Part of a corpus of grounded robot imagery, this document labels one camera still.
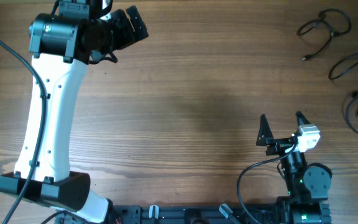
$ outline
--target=black mounting base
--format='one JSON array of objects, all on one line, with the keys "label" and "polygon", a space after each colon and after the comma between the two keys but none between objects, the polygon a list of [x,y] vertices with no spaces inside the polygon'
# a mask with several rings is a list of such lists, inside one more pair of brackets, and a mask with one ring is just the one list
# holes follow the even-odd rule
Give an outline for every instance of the black mounting base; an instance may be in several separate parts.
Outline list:
[{"label": "black mounting base", "polygon": [[[25,182],[20,172],[3,174],[0,176],[0,192],[17,197]],[[58,182],[54,182],[52,177],[45,177],[43,182],[30,180],[23,200],[76,212],[84,206],[90,186],[89,174],[70,171],[69,177]]]},{"label": "black mounting base", "polygon": [[[273,205],[248,206],[250,212],[258,220],[263,220],[265,224],[276,224],[273,219]],[[185,211],[187,209],[198,209],[203,219],[208,220],[210,224],[232,224],[232,221],[226,219],[219,211],[219,207],[160,207],[158,219],[149,218],[149,207],[140,206],[114,206],[114,209],[121,216],[122,224],[185,224]],[[255,209],[263,209],[264,214],[256,212]],[[232,208],[233,215],[240,223],[249,224],[250,220],[244,215],[241,208]],[[61,214],[56,217],[55,224],[86,224],[70,216],[70,214]]]}]

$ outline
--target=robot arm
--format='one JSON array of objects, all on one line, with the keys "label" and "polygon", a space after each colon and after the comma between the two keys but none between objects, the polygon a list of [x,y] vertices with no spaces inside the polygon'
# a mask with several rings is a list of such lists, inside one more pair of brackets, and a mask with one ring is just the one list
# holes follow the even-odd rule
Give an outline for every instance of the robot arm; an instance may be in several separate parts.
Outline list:
[{"label": "robot arm", "polygon": [[[42,206],[69,211],[91,223],[115,223],[112,202],[90,190],[88,174],[70,172],[68,157],[71,125],[78,90],[88,64],[117,62],[115,50],[148,37],[135,6],[110,14],[112,1],[60,0],[59,16],[40,14],[30,26],[32,66],[47,91],[47,114],[37,167],[24,198]],[[35,151],[42,99],[33,80],[24,145],[14,172],[0,176],[0,191],[18,196]]]},{"label": "robot arm", "polygon": [[331,223],[329,205],[323,204],[328,199],[331,187],[331,170],[320,163],[308,164],[304,153],[313,149],[320,139],[320,130],[311,124],[303,114],[296,113],[298,129],[290,138],[275,139],[270,130],[266,116],[260,117],[260,129],[257,146],[267,146],[266,156],[283,155],[295,150],[281,159],[284,181],[288,196],[278,197],[276,214],[279,223]]}]

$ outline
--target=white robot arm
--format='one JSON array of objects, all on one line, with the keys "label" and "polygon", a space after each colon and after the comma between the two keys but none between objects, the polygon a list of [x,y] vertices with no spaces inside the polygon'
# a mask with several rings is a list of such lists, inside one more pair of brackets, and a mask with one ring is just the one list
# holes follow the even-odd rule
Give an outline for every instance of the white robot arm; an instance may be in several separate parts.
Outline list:
[{"label": "white robot arm", "polygon": [[[124,49],[148,37],[135,6],[110,14],[112,1],[57,1],[52,14],[40,14],[30,27],[32,66],[45,85],[47,106],[43,138],[34,174],[34,157],[42,100],[37,80],[19,160],[14,172],[0,176],[0,191],[18,196],[24,182],[30,187],[24,197],[34,203],[66,210],[91,223],[116,223],[112,201],[90,190],[88,174],[70,172],[69,142],[78,90],[88,64],[117,62],[114,50]],[[60,7],[59,16],[54,15]]]}]

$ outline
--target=cable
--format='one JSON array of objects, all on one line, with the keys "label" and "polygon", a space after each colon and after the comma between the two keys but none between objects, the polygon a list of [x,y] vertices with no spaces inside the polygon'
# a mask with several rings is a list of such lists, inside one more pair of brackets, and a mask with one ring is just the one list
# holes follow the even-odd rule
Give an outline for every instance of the cable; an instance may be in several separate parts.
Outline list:
[{"label": "cable", "polygon": [[53,9],[52,9],[52,12],[51,12],[52,15],[55,15],[56,10],[59,7],[59,3],[60,3],[60,0],[55,1],[55,4],[53,5]]},{"label": "cable", "polygon": [[258,223],[258,224],[261,224],[260,222],[258,222],[258,220],[256,220],[256,218],[254,218],[251,213],[248,211],[248,209],[246,208],[246,205],[244,204],[244,202],[242,201],[242,197],[241,197],[241,191],[240,191],[240,184],[241,184],[241,178],[242,176],[248,171],[248,170],[251,170],[257,166],[261,166],[261,165],[264,165],[264,164],[268,164],[269,162],[275,162],[275,161],[279,161],[281,159],[284,159],[286,157],[288,157],[291,153],[293,153],[293,151],[296,149],[296,145],[298,144],[298,140],[297,138],[293,138],[293,146],[292,146],[292,149],[286,153],[285,155],[281,156],[281,157],[278,157],[278,158],[274,158],[274,159],[269,159],[269,160],[266,160],[266,161],[262,161],[262,162],[258,162],[258,163],[255,163],[249,167],[247,167],[246,169],[244,169],[238,180],[237,180],[237,196],[239,198],[239,201],[240,201],[240,204],[242,206],[242,208],[244,209],[244,211],[246,212],[246,214],[251,218],[251,220],[253,220],[254,222]]},{"label": "cable", "polygon": [[96,15],[96,18],[101,18],[103,16],[105,16],[106,14],[110,13],[111,9],[112,9],[112,2],[113,0],[110,0],[109,4],[107,5],[107,7],[105,7],[104,9],[102,9],[102,11],[99,12],[98,15]]},{"label": "cable", "polygon": [[48,218],[46,218],[41,224],[47,224],[51,219],[55,218],[56,216],[60,215],[60,214],[67,214],[67,211],[59,211],[59,212],[55,212],[53,213],[51,216],[49,216]]},{"label": "cable", "polygon": [[[342,76],[347,74],[350,70],[352,70],[354,67],[358,66],[358,61],[357,61],[356,63],[354,63],[353,65],[349,66],[347,69],[345,69],[343,72],[341,72],[339,75],[333,76],[333,73],[334,73],[334,70],[335,70],[336,67],[338,67],[340,64],[344,63],[345,61],[350,60],[350,59],[355,58],[355,57],[358,57],[358,52],[350,54],[350,55],[344,57],[343,59],[341,59],[340,61],[338,61],[331,68],[331,70],[329,71],[328,78],[330,80],[335,80],[335,79],[341,78]],[[346,121],[346,124],[348,125],[348,127],[350,129],[352,129],[355,133],[358,134],[358,130],[356,130],[356,128],[353,127],[353,125],[351,124],[350,119],[349,119],[350,107],[356,100],[358,100],[358,90],[352,92],[352,97],[353,97],[352,101],[347,105],[347,108],[345,109],[345,121]]]},{"label": "cable", "polygon": [[[338,12],[340,13],[342,16],[345,17],[346,21],[347,21],[347,29],[343,32],[339,32],[339,31],[336,31],[333,29],[333,27],[327,22],[325,21],[325,18],[326,18],[326,13],[327,12]],[[339,9],[326,9],[326,10],[323,10],[321,12],[319,12],[318,14],[318,17],[319,19],[313,19],[312,21],[309,21],[305,24],[303,24],[299,29],[298,29],[298,32],[296,32],[296,34],[298,36],[302,36],[302,35],[305,35],[307,34],[308,32],[310,32],[311,30],[313,30],[314,28],[316,28],[318,25],[320,25],[320,23],[323,23],[327,28],[328,28],[328,31],[329,31],[329,39],[327,40],[327,42],[315,53],[313,54],[308,54],[308,55],[305,55],[302,60],[308,60],[312,57],[315,57],[318,53],[320,53],[333,39],[333,37],[339,37],[340,35],[344,35],[344,34],[347,34],[348,32],[350,32],[350,30],[352,29],[352,22],[351,22],[351,19],[349,18],[349,16],[342,10],[339,10]],[[302,32],[302,30],[310,25],[310,24],[314,24],[312,27],[310,27],[308,30]]]},{"label": "cable", "polygon": [[280,169],[280,164],[281,164],[281,162],[279,162],[277,164],[277,171],[280,174],[280,176],[285,180],[285,176],[284,176],[283,172],[281,172],[281,169]]},{"label": "cable", "polygon": [[347,105],[346,110],[345,110],[345,120],[346,120],[346,124],[348,125],[348,127],[349,127],[350,129],[352,129],[355,133],[358,134],[358,130],[357,130],[355,127],[353,127],[353,125],[352,125],[352,123],[351,123],[351,121],[350,121],[350,119],[349,119],[349,110],[350,110],[350,107],[352,106],[352,104],[353,104],[356,100],[358,100],[358,96],[356,96],[355,98],[353,98],[352,101]]},{"label": "cable", "polygon": [[5,48],[9,53],[11,53],[13,56],[15,56],[15,58],[17,58],[19,61],[21,61],[24,64],[24,66],[26,66],[30,70],[30,72],[32,73],[32,75],[34,76],[35,80],[37,81],[37,83],[39,85],[40,97],[42,99],[42,112],[41,112],[40,127],[39,127],[39,132],[38,132],[38,137],[37,137],[37,144],[35,145],[34,155],[32,158],[31,165],[30,165],[29,175],[27,176],[27,180],[25,181],[19,196],[17,196],[16,201],[13,203],[12,208],[7,213],[6,218],[3,222],[3,223],[8,223],[8,221],[11,219],[15,209],[17,208],[17,206],[19,205],[20,201],[22,200],[24,194],[26,193],[26,190],[27,190],[27,188],[30,184],[30,181],[32,179],[32,176],[35,172],[35,168],[37,167],[38,154],[40,151],[42,137],[44,135],[44,127],[45,127],[45,120],[46,120],[46,114],[47,114],[47,91],[46,91],[45,85],[44,85],[42,79],[40,78],[39,74],[23,57],[21,57],[17,52],[12,50],[9,46],[7,46],[1,40],[0,40],[0,46]]}]

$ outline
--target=wood grain surface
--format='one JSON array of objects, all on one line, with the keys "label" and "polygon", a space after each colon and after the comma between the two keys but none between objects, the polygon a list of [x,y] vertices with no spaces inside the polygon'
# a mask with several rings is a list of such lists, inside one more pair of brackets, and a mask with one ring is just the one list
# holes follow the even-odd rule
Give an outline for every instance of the wood grain surface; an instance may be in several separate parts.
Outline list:
[{"label": "wood grain surface", "polygon": [[[0,38],[30,60],[28,26],[53,1],[0,0]],[[358,88],[358,68],[336,83],[328,71],[358,51],[358,1],[114,1],[136,5],[150,37],[116,52],[119,63],[89,66],[70,139],[72,170],[88,172],[91,188],[116,205],[237,204],[237,176],[267,159],[256,147],[259,117],[288,137],[301,110],[321,130],[308,162],[332,168],[333,223],[358,223],[358,135],[342,118]],[[317,58],[327,31],[296,30],[319,11],[337,7],[352,31]],[[341,29],[339,17],[327,18]],[[24,141],[31,74],[0,47],[0,174],[10,172]],[[358,127],[358,120],[353,118]],[[286,195],[275,168],[242,182],[246,202]],[[0,223],[14,199],[0,193]],[[53,210],[22,202],[11,223],[40,223]]]}]

